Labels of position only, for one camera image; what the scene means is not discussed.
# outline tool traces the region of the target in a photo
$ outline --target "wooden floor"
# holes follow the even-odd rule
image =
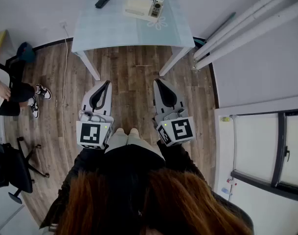
[[[37,51],[36,62],[27,65],[23,82],[41,83],[50,88],[52,99],[39,99],[40,117],[35,119],[29,107],[21,110],[18,117],[5,117],[6,141],[14,147],[16,138],[23,136],[29,147],[41,144],[32,158],[40,171],[48,172],[50,178],[41,178],[31,172],[36,183],[33,193],[23,193],[31,214],[40,224],[50,205],[57,197],[68,168],[72,167],[79,153],[76,145],[76,121],[82,98],[95,84],[95,80],[80,58],[69,53],[66,71],[63,145],[62,91],[64,81],[66,45],[58,44]],[[153,80],[171,56],[170,47],[113,47],[90,51],[102,80],[113,84],[112,116],[114,129],[123,127],[129,133],[132,127],[157,148],[158,135],[151,123],[154,116]],[[185,143],[185,149],[210,186],[215,172],[214,95],[209,68],[191,71],[189,53],[163,78],[176,86],[184,95],[190,116],[194,117],[196,140]]]

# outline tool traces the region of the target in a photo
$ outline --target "black and white sneaker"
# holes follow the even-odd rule
[[[37,101],[37,97],[34,96],[33,97],[34,103],[30,105],[32,114],[35,118],[39,117],[39,107],[38,107],[38,101]]]
[[[36,86],[38,88],[38,95],[43,96],[45,99],[51,99],[52,93],[48,88],[42,86],[41,84],[36,84]]]

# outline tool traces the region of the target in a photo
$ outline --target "black jacket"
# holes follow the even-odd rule
[[[134,144],[113,149],[105,154],[105,150],[83,149],[75,159],[74,166],[58,192],[58,198],[51,205],[40,228],[59,223],[68,203],[71,179],[77,177],[80,170],[94,172],[98,169],[100,173],[108,176],[109,184],[115,188],[119,188],[122,182],[125,188],[133,188],[134,184],[141,183],[141,175],[163,167],[180,172],[189,171],[205,180],[181,145],[167,147],[158,141],[158,146],[165,161],[154,152]],[[243,210],[218,194],[214,192],[212,194],[223,206],[240,215],[248,227],[253,230],[252,221]]]

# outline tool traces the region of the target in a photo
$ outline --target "white pants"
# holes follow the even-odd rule
[[[141,146],[145,149],[153,151],[155,154],[158,154],[161,158],[164,159],[163,155],[159,150],[154,149],[146,140],[141,139],[139,135],[131,133],[127,136],[122,131],[115,132],[113,136],[111,136],[111,138],[108,141],[109,147],[106,149],[105,153],[127,144],[135,144]]]

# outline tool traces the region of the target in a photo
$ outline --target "person's hand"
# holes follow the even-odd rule
[[[11,90],[5,84],[0,83],[0,97],[9,101],[11,97]]]

